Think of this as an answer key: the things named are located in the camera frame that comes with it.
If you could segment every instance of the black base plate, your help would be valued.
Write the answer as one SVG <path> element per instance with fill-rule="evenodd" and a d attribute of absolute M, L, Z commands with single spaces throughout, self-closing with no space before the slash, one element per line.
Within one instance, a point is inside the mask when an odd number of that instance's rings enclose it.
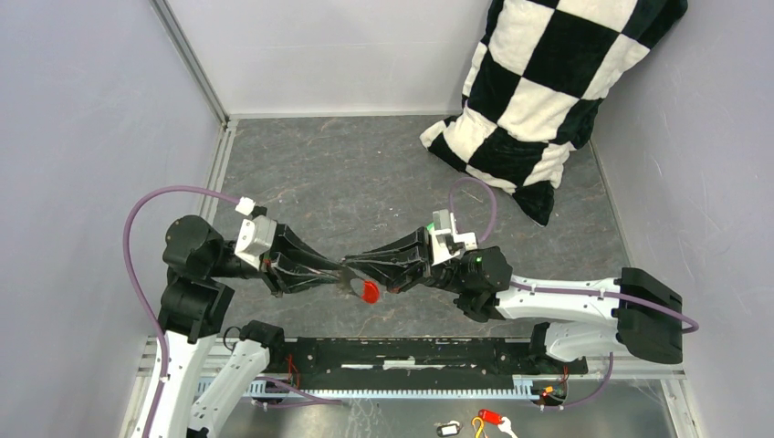
<path fill-rule="evenodd" d="M 570 374 L 589 371 L 586 360 L 530 356 L 528 346 L 505 338 L 298 338 L 288 339 L 264 372 L 287 373 L 292 355 L 303 389 L 380 391 L 511 389 L 515 374 L 561 374 L 565 365 Z M 391 368 L 391 360 L 443 367 Z"/>

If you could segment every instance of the cable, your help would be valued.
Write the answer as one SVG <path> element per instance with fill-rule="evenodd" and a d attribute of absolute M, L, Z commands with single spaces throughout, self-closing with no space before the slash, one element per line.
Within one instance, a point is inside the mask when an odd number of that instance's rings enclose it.
<path fill-rule="evenodd" d="M 161 372 L 159 373 L 159 383 L 156 386 L 156 392 L 153 394 L 153 401 L 151 402 L 151 408 L 148 410 L 148 418 L 145 421 L 145 428 L 142 431 L 143 438 L 148 438 L 149 433 L 151 433 L 153 418 L 156 416 L 156 411 L 159 409 L 159 401 L 161 400 L 162 393 L 164 391 L 164 383 L 169 377 L 167 374 L 167 368 L 169 367 L 169 344 L 167 343 L 167 338 L 164 336 L 164 330 L 162 329 L 162 326 L 159 324 L 159 320 L 156 319 L 156 315 L 153 313 L 153 309 L 151 308 L 151 305 L 148 303 L 148 298 L 142 292 L 142 288 L 140 287 L 140 281 L 137 279 L 137 274 L 134 272 L 134 264 L 131 262 L 129 237 L 131 235 L 131 225 L 134 223 L 134 218 L 137 217 L 137 213 L 140 212 L 140 209 L 148 201 L 155 198 L 156 196 L 159 196 L 165 193 L 172 193 L 172 192 L 199 193 L 199 194 L 205 194 L 207 196 L 213 196 L 215 198 L 228 201 L 229 203 L 233 203 L 233 204 L 239 203 L 239 198 L 228 196 L 219 192 L 214 192 L 212 190 L 203 189 L 201 187 L 193 187 L 191 185 L 173 185 L 169 187 L 163 187 L 158 190 L 154 190 L 146 194 L 145 196 L 143 196 L 131 208 L 131 210 L 129 211 L 129 216 L 127 216 L 126 218 L 126 223 L 123 226 L 123 237 L 122 237 L 124 265 L 126 265 L 126 272 L 127 274 L 129 274 L 129 281 L 131 282 L 131 286 L 134 288 L 135 294 L 137 294 L 137 298 L 140 300 L 140 305 L 142 306 L 142 309 L 145 310 L 145 314 L 148 316 L 148 319 L 151 321 L 151 324 L 153 325 L 153 329 L 156 332 L 156 339 L 159 343 L 159 349 L 161 350 L 161 353 L 162 353 Z"/>
<path fill-rule="evenodd" d="M 295 374 L 294 374 L 295 378 L 294 378 L 293 383 L 296 385 L 296 388 L 300 388 L 301 387 L 301 372 L 298 370 L 298 368 L 296 368 L 296 364 L 293 363 L 293 355 L 292 354 L 288 356 L 288 367 L 293 372 L 295 372 Z"/>
<path fill-rule="evenodd" d="M 561 375 L 561 381 L 560 381 L 560 385 L 564 385 L 565 399 L 567 398 L 566 392 L 570 390 L 570 385 L 567 382 L 567 379 L 569 378 L 570 378 L 570 369 L 567 368 L 567 365 L 565 365 L 564 367 L 562 367 L 562 375 Z"/>
<path fill-rule="evenodd" d="M 223 332 L 223 346 L 225 347 L 225 349 L 227 349 L 227 350 L 229 350 L 229 351 L 231 351 L 233 353 L 234 349 L 236 348 L 236 342 L 234 343 L 234 345 L 231 346 L 231 348 L 229 348 L 228 344 L 225 343 L 225 339 L 228 337 L 228 332 L 231 331 L 231 329 L 239 330 L 240 328 L 239 328 L 239 326 L 231 326 L 231 327 L 227 328 Z"/>
<path fill-rule="evenodd" d="M 605 389 L 608 383 L 610 383 L 610 377 L 612 376 L 612 353 L 610 353 L 610 363 L 607 368 L 607 372 L 605 373 L 604 377 L 602 378 L 602 382 L 600 383 L 600 386 L 597 387 L 594 392 L 592 392 L 589 396 L 582 398 L 578 401 L 573 401 L 572 403 L 566 403 L 562 404 L 561 406 L 546 406 L 542 405 L 540 406 L 541 411 L 563 411 L 567 408 L 572 408 L 575 406 L 581 406 L 582 404 L 586 404 L 588 402 L 591 402 L 592 400 L 599 397 L 599 395 L 602 393 L 602 390 Z"/>
<path fill-rule="evenodd" d="M 639 297 L 633 297 L 631 295 L 622 294 L 620 292 L 605 292 L 604 295 L 598 290 L 586 290 L 586 289 L 572 289 L 572 288 L 560 288 L 560 287 L 532 287 L 530 285 L 522 285 L 518 281 L 511 280 L 510 285 L 524 290 L 531 290 L 533 292 L 540 292 L 546 294 L 559 294 L 559 295 L 584 295 L 586 297 L 602 297 L 602 298 L 618 298 L 623 301 L 629 301 L 646 308 L 651 308 L 658 312 L 665 314 L 668 317 L 675 318 L 688 324 L 690 327 L 683 328 L 683 333 L 694 333 L 699 330 L 699 323 L 695 319 L 689 318 L 680 312 L 674 311 L 670 308 L 666 308 L 659 304 L 652 303 L 646 299 Z"/>
<path fill-rule="evenodd" d="M 481 234 L 481 237 L 478 238 L 478 243 L 480 244 L 487 240 L 489 235 L 491 235 L 492 231 L 495 229 L 495 223 L 497 222 L 497 199 L 495 198 L 495 192 L 492 191 L 492 188 L 489 187 L 486 182 L 469 176 L 462 177 L 455 181 L 449 189 L 449 212 L 455 216 L 455 219 L 457 217 L 455 213 L 455 189 L 466 182 L 476 183 L 481 187 L 484 187 L 484 190 L 486 190 L 486 193 L 489 195 L 489 224 L 486 226 L 484 233 Z"/>
<path fill-rule="evenodd" d="M 570 397 L 570 385 L 568 385 L 566 381 L 564 382 L 564 397 L 557 397 L 551 393 L 546 395 L 559 403 L 564 403 L 567 398 Z"/>
<path fill-rule="evenodd" d="M 298 387 L 298 385 L 296 385 L 293 382 L 293 355 L 292 354 L 288 354 L 288 381 L 290 382 L 291 385 L 295 386 L 296 388 Z"/>
<path fill-rule="evenodd" d="M 263 403 L 264 408 L 266 409 L 287 409 L 287 408 L 300 408 L 302 406 L 313 406 L 316 404 L 335 404 L 335 405 L 342 405 L 343 402 L 341 400 L 330 400 L 330 399 L 321 399 L 320 397 L 316 397 L 312 394 L 306 393 L 302 390 L 296 389 L 291 385 L 288 385 L 287 383 L 275 379 L 273 377 L 266 377 L 266 376 L 258 376 L 254 378 L 255 381 L 270 381 L 277 385 L 280 388 L 284 388 L 290 392 L 296 393 L 302 397 L 305 397 L 309 399 L 309 401 L 303 401 L 301 403 L 293 403 L 293 404 L 266 404 Z"/>

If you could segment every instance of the red object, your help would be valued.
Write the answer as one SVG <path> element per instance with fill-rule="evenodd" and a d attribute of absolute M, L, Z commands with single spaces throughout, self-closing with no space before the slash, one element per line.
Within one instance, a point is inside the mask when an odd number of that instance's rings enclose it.
<path fill-rule="evenodd" d="M 374 304 L 379 301 L 379 287 L 372 281 L 363 281 L 363 301 L 368 304 Z"/>
<path fill-rule="evenodd" d="M 497 412 L 487 411 L 486 409 L 482 409 L 481 411 L 478 411 L 478 416 L 481 417 L 481 419 L 484 420 L 485 422 L 488 422 L 491 424 L 501 424 L 503 422 L 502 415 L 500 415 Z"/>

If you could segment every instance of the red key tag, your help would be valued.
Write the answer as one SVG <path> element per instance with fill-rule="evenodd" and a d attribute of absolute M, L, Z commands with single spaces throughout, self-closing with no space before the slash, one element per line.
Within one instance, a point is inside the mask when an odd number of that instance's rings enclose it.
<path fill-rule="evenodd" d="M 482 420 L 490 424 L 501 424 L 503 422 L 502 415 L 500 415 L 497 412 L 488 411 L 486 409 L 482 409 L 481 411 L 478 411 L 478 416 L 481 417 Z"/>

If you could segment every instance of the red disc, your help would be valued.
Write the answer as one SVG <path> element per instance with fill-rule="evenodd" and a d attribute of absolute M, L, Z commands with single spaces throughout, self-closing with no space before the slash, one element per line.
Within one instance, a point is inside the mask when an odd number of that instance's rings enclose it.
<path fill-rule="evenodd" d="M 373 304 L 379 301 L 379 287 L 372 281 L 363 281 L 363 301 L 368 304 Z"/>

